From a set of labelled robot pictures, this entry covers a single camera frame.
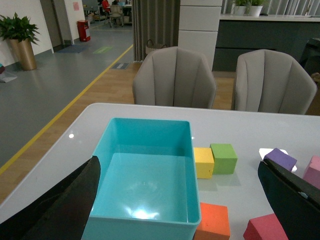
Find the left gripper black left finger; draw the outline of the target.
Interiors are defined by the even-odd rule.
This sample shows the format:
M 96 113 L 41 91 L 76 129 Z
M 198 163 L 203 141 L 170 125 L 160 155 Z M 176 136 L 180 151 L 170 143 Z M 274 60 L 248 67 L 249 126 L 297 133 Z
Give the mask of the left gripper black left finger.
M 0 225 L 2 240 L 79 240 L 94 204 L 101 175 L 97 156 Z

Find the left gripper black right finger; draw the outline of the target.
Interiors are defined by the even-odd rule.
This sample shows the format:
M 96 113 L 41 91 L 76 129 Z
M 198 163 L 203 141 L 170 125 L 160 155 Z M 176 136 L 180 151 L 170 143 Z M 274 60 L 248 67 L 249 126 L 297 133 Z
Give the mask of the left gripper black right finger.
M 320 190 L 270 159 L 259 163 L 266 198 L 290 240 L 320 238 Z

